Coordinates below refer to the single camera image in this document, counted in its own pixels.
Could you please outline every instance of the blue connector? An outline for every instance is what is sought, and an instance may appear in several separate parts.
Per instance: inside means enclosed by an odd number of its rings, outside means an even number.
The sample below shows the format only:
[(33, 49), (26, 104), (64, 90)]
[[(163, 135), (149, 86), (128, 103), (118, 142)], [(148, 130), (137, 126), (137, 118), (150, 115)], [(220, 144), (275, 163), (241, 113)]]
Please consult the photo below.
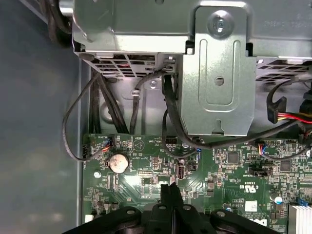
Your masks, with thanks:
[(305, 200), (301, 199), (301, 198), (297, 198), (297, 202), (298, 202), (298, 205), (300, 206), (305, 206), (305, 207), (308, 207), (308, 202), (306, 202)]

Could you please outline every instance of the power cable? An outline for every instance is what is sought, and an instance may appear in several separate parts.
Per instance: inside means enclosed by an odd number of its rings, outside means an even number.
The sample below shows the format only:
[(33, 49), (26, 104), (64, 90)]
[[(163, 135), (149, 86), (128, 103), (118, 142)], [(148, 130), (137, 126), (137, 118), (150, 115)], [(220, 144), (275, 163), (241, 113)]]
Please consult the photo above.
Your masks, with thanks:
[(268, 156), (265, 154), (263, 154), (261, 156), (268, 159), (268, 160), (272, 160), (272, 161), (288, 161), (288, 160), (294, 159), (298, 156), (301, 156), (302, 154), (305, 154), (308, 150), (309, 149), (303, 149), (303, 150), (299, 151), (298, 153), (291, 155), (291, 156), (287, 156), (287, 157), (271, 157), (271, 156)]
[(166, 119), (167, 119), (167, 114), (168, 114), (168, 110), (165, 111), (164, 116), (162, 118), (162, 131), (161, 131), (161, 146), (164, 149), (165, 153), (167, 153), (168, 155), (172, 156), (172, 157), (176, 157), (176, 158), (187, 158), (193, 154), (196, 153), (196, 149), (191, 150), (190, 152), (184, 153), (182, 155), (175, 155), (173, 154), (169, 148), (167, 147), (166, 144), (166, 138), (167, 138), (167, 124), (166, 124)]
[[(141, 86), (148, 81), (151, 81), (155, 78), (158, 78), (162, 75), (166, 74), (165, 71), (156, 71), (154, 73), (148, 74), (147, 76), (143, 77), (135, 86), (136, 90), (140, 90)], [(130, 121), (130, 134), (134, 134), (135, 133), (135, 129), (136, 129), (136, 123), (137, 123), (137, 114), (138, 114), (138, 108), (139, 108), (139, 101), (140, 101), (140, 97), (138, 96), (134, 96), (133, 97), (133, 109), (132, 109), (132, 116), (131, 116), (131, 121)]]
[(165, 95), (165, 101), (166, 101), (166, 105), (168, 109), (168, 114), (175, 128), (178, 138), (180, 138), (182, 142), (185, 142), (186, 144), (194, 148), (200, 148), (200, 149), (223, 148), (223, 147), (228, 147), (231, 145), (241, 144), (244, 142), (254, 141), (259, 138), (266, 138), (266, 137), (275, 135), (293, 125), (296, 125), (299, 122), (298, 120), (291, 120), (278, 127), (263, 131), (261, 133), (253, 134), (250, 136), (238, 137), (238, 138), (234, 138), (230, 140), (223, 140), (223, 141), (210, 142), (210, 143), (197, 143), (197, 142), (192, 141), (183, 130), (183, 125), (182, 125), (180, 115), (179, 115), (177, 105), (176, 105), (176, 97), (173, 92), (172, 82), (169, 76), (165, 76), (164, 78), (163, 92)]
[(94, 86), (93, 90), (93, 123), (94, 123), (94, 132), (96, 134), (101, 134), (101, 123), (99, 119), (99, 91), (98, 91), (98, 84), (94, 82), (92, 84)]
[(90, 88), (90, 86), (97, 80), (97, 78), (100, 76), (100, 74), (96, 74), (95, 76), (93, 76), (89, 82), (84, 86), (84, 88), (82, 89), (81, 93), (79, 94), (79, 96), (76, 98), (76, 100), (74, 101), (74, 103), (71, 105), (71, 107), (68, 109), (68, 111), (66, 112), (64, 118), (63, 118), (63, 123), (62, 123), (62, 138), (64, 141), (64, 146), (66, 149), (66, 152), (68, 153), (68, 155), (78, 161), (78, 162), (86, 162), (89, 161), (93, 158), (95, 158), (96, 156), (100, 155), (102, 153), (102, 150), (104, 148), (101, 148), (100, 150), (96, 151), (93, 155), (89, 156), (88, 158), (79, 158), (77, 157), (70, 149), (69, 144), (68, 144), (68, 140), (67, 140), (67, 132), (66, 132), (66, 127), (67, 127), (67, 121), (68, 121), (68, 117), (70, 116), (71, 112), (73, 111), (74, 107), (77, 105), (77, 103), (81, 100), (82, 96), (85, 95), (85, 93), (88, 91), (88, 89)]
[(103, 79), (102, 75), (97, 79), (97, 83), (99, 85), (99, 88), (103, 94), (103, 97), (105, 99), (105, 102), (107, 104), (107, 108), (109, 110), (109, 113), (112, 117), (112, 121), (117, 129), (118, 133), (125, 133), (129, 134), (127, 125), (125, 123), (125, 120), (122, 116), (121, 110), (117, 104), (116, 99), (114, 98), (112, 92), (108, 88), (107, 82)]

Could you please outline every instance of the screw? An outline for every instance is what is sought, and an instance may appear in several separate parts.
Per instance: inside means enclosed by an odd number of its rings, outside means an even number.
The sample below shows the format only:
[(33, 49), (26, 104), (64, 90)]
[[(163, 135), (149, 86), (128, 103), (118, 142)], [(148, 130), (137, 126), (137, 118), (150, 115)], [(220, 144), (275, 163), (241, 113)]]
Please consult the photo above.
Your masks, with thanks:
[(183, 142), (182, 147), (186, 149), (186, 148), (189, 148), (189, 145)]
[(216, 213), (216, 215), (217, 215), (217, 216), (220, 216), (220, 217), (225, 217), (225, 213), (222, 212), (222, 211), (218, 211), (218, 212)]
[(183, 209), (189, 211), (191, 209), (191, 207), (190, 206), (183, 206)]
[(156, 86), (157, 86), (157, 82), (156, 82), (155, 80), (152, 80), (152, 81), (150, 82), (150, 86), (151, 86), (151, 89), (155, 89)]
[(214, 23), (214, 29), (218, 32), (218, 33), (222, 33), (222, 31), (224, 30), (224, 24), (225, 21), (222, 18), (217, 19), (217, 21)]
[(101, 174), (100, 171), (95, 171), (95, 172), (93, 173), (93, 176), (94, 176), (95, 178), (101, 178), (102, 174)]

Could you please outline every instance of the green circuit board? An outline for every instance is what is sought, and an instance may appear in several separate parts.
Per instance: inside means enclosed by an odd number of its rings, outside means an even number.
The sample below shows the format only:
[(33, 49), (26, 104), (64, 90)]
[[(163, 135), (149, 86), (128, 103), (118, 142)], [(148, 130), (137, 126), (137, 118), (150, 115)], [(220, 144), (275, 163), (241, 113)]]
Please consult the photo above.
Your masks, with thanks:
[[(84, 154), (101, 149), (107, 139), (113, 146), (83, 165), (83, 217), (102, 215), (122, 206), (144, 209), (159, 201), (161, 184), (175, 182), (184, 203), (204, 213), (228, 209), (286, 234), (288, 204), (297, 198), (312, 201), (312, 161), (307, 155), (289, 161), (267, 161), (258, 148), (239, 144), (227, 148), (198, 150), (185, 160), (168, 156), (158, 136), (84, 136)], [(285, 157), (302, 149), (296, 140), (263, 139), (265, 154)], [(166, 141), (172, 152), (186, 150), (176, 138)], [(129, 166), (114, 173), (108, 159), (122, 152)], [(272, 194), (283, 199), (272, 201)]]

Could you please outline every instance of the chip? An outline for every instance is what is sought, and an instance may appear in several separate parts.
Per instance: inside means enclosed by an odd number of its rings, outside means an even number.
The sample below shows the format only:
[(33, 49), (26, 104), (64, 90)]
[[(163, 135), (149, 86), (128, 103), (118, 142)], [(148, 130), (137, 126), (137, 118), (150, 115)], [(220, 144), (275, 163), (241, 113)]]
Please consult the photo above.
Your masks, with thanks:
[(283, 211), (283, 210), (284, 210), (284, 204), (275, 204), (275, 203), (274, 203), (273, 207), (274, 207), (275, 210), (277, 210), (277, 211)]
[(276, 213), (271, 213), (271, 220), (276, 220)]
[(213, 191), (207, 191), (206, 195), (209, 197), (214, 197), (215, 193)]
[(208, 181), (208, 189), (209, 189), (209, 190), (215, 189), (215, 183), (209, 182), (209, 181)]
[(281, 172), (290, 172), (292, 168), (292, 162), (288, 161), (281, 161), (280, 171)]
[(152, 178), (143, 178), (142, 185), (152, 184)]
[(238, 152), (228, 153), (228, 163), (238, 163)]

